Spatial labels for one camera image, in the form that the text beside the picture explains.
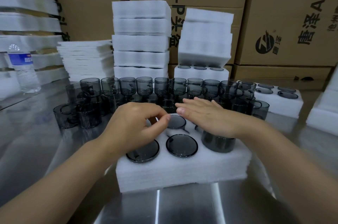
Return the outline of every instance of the blue bottle label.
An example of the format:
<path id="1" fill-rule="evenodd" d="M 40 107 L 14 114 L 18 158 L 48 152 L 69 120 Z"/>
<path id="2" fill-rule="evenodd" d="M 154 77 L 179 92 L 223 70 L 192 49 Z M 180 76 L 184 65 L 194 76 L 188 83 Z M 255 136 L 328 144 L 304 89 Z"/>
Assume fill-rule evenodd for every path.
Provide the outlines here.
<path id="1" fill-rule="evenodd" d="M 9 53 L 11 63 L 13 66 L 32 65 L 32 55 L 30 53 Z"/>

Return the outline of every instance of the forearm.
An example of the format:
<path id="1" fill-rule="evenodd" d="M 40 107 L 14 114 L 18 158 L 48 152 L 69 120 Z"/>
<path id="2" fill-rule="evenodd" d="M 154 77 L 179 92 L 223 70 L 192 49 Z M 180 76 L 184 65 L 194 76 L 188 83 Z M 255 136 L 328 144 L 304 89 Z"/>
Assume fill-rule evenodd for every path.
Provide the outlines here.
<path id="1" fill-rule="evenodd" d="M 94 183 L 117 160 L 99 141 L 82 146 L 65 163 L 0 208 L 0 223 L 66 223 Z"/>
<path id="2" fill-rule="evenodd" d="M 302 222 L 338 223 L 337 181 L 268 124 L 259 125 L 254 134 L 244 142 L 263 162 Z"/>

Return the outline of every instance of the hand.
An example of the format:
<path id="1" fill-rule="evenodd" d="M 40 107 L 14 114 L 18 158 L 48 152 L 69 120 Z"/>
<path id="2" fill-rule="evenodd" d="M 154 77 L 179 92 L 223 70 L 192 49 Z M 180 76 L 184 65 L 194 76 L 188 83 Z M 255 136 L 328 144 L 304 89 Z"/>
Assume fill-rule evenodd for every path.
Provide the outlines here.
<path id="1" fill-rule="evenodd" d="M 167 128 L 169 120 L 170 115 L 160 106 L 129 102 L 118 107 L 99 140 L 109 152 L 122 156 L 153 141 Z"/>
<path id="2" fill-rule="evenodd" d="M 221 137 L 244 139 L 260 119 L 223 109 L 216 101 L 195 97 L 176 103 L 177 113 L 203 130 Z"/>

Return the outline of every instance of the stainless steel table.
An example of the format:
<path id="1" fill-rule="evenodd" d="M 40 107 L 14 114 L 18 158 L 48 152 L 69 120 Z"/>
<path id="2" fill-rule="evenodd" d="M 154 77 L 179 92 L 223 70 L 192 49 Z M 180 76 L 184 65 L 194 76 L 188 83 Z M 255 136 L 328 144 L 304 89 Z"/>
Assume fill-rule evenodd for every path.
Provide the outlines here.
<path id="1" fill-rule="evenodd" d="M 44 86 L 39 94 L 0 111 L 0 206 L 105 128 L 109 116 L 93 129 L 59 130 L 52 109 L 66 102 L 66 83 L 60 80 Z M 269 113 L 267 121 L 337 175 L 338 138 L 304 125 L 318 95 L 316 91 L 302 92 L 305 103 L 299 120 Z M 88 193 L 70 223 L 298 223 L 273 184 L 272 188 L 278 200 L 249 172 L 245 180 L 120 194 L 111 168 Z"/>

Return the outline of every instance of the fingernail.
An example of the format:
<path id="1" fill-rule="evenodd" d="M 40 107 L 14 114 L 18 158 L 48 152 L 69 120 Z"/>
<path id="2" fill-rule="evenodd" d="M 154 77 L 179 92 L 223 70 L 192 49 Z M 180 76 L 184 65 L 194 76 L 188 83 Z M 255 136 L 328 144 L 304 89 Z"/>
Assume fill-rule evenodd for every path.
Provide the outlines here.
<path id="1" fill-rule="evenodd" d="M 177 114 L 179 115 L 183 115 L 184 114 L 184 108 L 183 107 L 179 107 L 177 110 L 176 110 Z"/>

